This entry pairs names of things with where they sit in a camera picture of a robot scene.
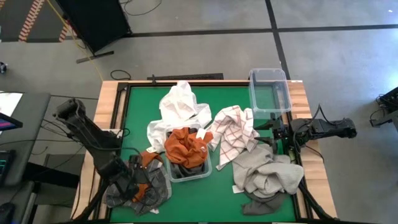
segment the green table surface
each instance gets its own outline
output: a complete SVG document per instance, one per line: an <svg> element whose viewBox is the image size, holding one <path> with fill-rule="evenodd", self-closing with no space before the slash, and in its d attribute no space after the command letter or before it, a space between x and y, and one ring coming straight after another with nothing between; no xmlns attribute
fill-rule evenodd
<svg viewBox="0 0 398 224"><path fill-rule="evenodd" d="M144 151L150 146L147 139L147 125L161 119L160 100L169 92L169 87L134 87L131 89L126 113L125 128L130 135L123 140L123 147L135 147ZM223 108L239 105L250 108L249 91L245 86L193 86L198 103L208 103L211 116ZM274 105L272 90L264 87L264 101ZM255 120L255 125L263 121ZM270 136L270 131L261 131L261 136ZM220 159L220 146L210 151L213 172L209 177L180 183L172 183L172 196L159 207L159 214L134 214L129 207L112 209L111 222L291 222L294 221L292 197L273 214L249 216L242 214L242 204L250 199L243 193L232 191L233 170L229 163L220 171L215 169ZM134 151L123 149L121 157L127 160Z"/></svg>

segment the concrete floor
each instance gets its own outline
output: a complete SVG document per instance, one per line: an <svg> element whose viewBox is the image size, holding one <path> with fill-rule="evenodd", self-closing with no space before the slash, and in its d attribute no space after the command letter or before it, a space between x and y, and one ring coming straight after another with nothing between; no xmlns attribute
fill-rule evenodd
<svg viewBox="0 0 398 224"><path fill-rule="evenodd" d="M139 13L158 0L135 0L127 9ZM398 24L398 1L272 0L278 27L365 26ZM250 1L163 0L153 12L130 17L134 32L270 28L266 4ZM398 86L398 29L280 33L291 79L303 80L312 111L320 103L329 119L351 118L355 139L320 141L338 216L342 220L396 223L398 206L398 133L391 124L370 127L380 93ZM95 60L104 79L114 69L133 79L194 73L224 73L247 79L251 68L280 67L272 33L140 37L119 40ZM60 44L1 43L0 61L10 71L0 89L47 91L53 95L97 98L101 80L72 41ZM52 97L46 117L65 98ZM84 100L93 117L96 100ZM57 138L42 131L42 138ZM67 154L64 144L37 143L51 154ZM32 157L40 163L43 157Z"/></svg>

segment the wooden board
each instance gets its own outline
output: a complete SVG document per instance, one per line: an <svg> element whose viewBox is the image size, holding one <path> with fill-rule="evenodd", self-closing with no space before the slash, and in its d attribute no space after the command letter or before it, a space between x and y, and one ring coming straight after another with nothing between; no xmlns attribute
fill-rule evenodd
<svg viewBox="0 0 398 224"><path fill-rule="evenodd" d="M129 81L131 83L150 83L147 80ZM158 83L170 82L170 81L158 81ZM190 80L189 82L248 82L247 80ZM110 128L114 103L116 101L116 92L119 81L105 81L102 84L101 92L99 94L97 109L95 112L94 122L103 129ZM292 100L292 116L296 118L311 118L311 111L308 104L307 96L305 94L304 84L302 81L289 81L290 98ZM121 124L121 113L123 111L123 105L125 100L125 94L122 93L121 100L119 102L118 116L116 117L115 128L120 128ZM308 142L308 145L318 151L319 146L317 141ZM302 149L301 158L303 162L303 168L305 172L305 178L307 180L307 187L315 200L323 207L323 209L331 216L336 217L335 205L331 197L330 187L328 183L328 177L326 175L325 166L323 165L321 157L316 155L314 152L308 149ZM73 218L77 217L84 208L88 205L89 196L91 191L91 183L93 181L93 158L86 152L85 160L81 170L81 192L80 200L77 205L78 194L75 197L75 203L73 210L77 207L76 214ZM100 176L96 173L94 176L94 185L91 198L94 196L98 189ZM298 203L300 207L300 213L302 218L307 217L305 213L305 205L300 192L298 192ZM106 206L101 205L99 218L105 217Z"/></svg>

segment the white and red plaid towel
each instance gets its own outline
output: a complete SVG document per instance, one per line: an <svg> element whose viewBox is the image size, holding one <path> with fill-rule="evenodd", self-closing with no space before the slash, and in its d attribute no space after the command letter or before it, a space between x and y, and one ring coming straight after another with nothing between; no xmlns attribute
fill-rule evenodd
<svg viewBox="0 0 398 224"><path fill-rule="evenodd" d="M239 106L230 106L222 109L216 115L208 128L213 133L213 140L209 148L214 151L221 141L220 163L216 166L222 169L229 161L235 159L244 149L249 152L257 145L255 137L259 133L253 129L253 112Z"/></svg>

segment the transparent plastic container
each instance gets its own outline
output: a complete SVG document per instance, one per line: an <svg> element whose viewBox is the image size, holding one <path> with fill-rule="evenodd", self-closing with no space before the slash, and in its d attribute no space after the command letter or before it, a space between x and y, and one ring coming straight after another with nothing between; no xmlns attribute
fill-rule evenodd
<svg viewBox="0 0 398 224"><path fill-rule="evenodd" d="M250 70L250 104L256 119L269 119L271 113L279 117L292 110L285 72L279 68Z"/></svg>
<svg viewBox="0 0 398 224"><path fill-rule="evenodd" d="M166 134L166 139L167 139L167 133L168 132L173 131L174 129L182 129L184 127L197 128L197 130L199 130L201 128L200 124L198 124L198 123L192 123L192 124L186 124L185 126L167 128L166 129L166 133L165 133ZM202 174L193 175L193 176L190 176L190 177L177 178L175 173L173 173L171 171L171 164L170 164L170 161L169 161L169 159L167 157L166 157L166 162L165 163L166 163L167 173L169 175L170 181L174 182L174 183L208 177L208 176L210 176L210 174L212 172L211 160L210 160L210 155L209 155L209 151L208 150L207 150L207 158L206 158L206 161L205 161L205 171Z"/></svg>

